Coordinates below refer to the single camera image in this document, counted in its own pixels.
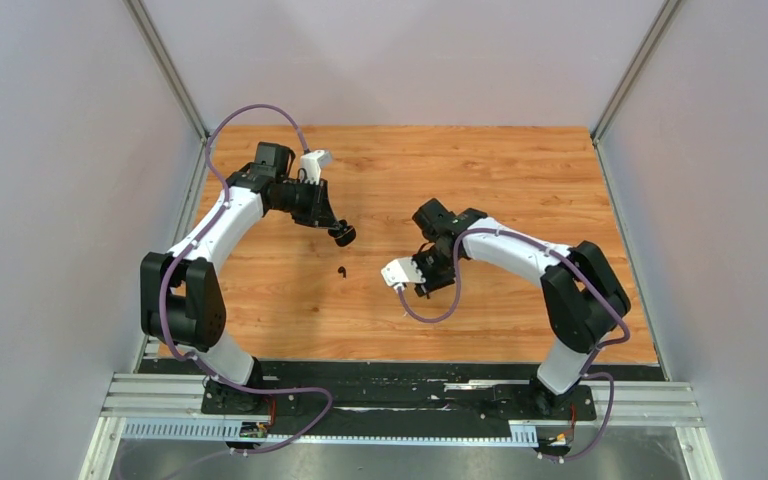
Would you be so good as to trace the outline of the black earbud charging case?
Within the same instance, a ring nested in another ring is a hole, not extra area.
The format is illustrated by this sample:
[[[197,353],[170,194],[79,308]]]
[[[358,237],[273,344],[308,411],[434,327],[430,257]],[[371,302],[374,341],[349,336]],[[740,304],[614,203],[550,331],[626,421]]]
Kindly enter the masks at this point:
[[[328,229],[327,233],[340,248],[347,247],[357,237],[356,229],[352,225],[343,225],[338,228]]]

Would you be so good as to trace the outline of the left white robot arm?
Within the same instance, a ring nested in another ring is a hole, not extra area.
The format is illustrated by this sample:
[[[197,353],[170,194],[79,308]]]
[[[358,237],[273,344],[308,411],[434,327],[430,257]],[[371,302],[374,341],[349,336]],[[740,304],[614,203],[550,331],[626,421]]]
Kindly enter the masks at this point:
[[[186,360],[229,385],[228,400],[243,413],[266,400],[259,361],[226,332],[227,310],[219,273],[242,237],[268,212],[290,215],[297,225],[324,230],[340,247],[356,230],[336,216],[323,169],[328,150],[296,156],[284,145],[261,142],[252,162],[225,178],[226,189],[198,225],[165,252],[149,252],[140,264],[140,326]]]

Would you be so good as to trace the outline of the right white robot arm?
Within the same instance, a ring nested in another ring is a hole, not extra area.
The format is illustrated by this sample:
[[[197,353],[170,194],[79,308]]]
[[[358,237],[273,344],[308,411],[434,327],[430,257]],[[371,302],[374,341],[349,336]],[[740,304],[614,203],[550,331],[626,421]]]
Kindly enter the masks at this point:
[[[571,403],[570,390],[607,346],[624,343],[630,299],[607,257],[594,243],[576,246],[539,240],[476,209],[456,214],[432,198],[412,216],[427,245],[408,261],[416,294],[453,286],[462,291],[460,263],[484,262],[538,287],[555,341],[536,373],[531,403],[556,417]]]

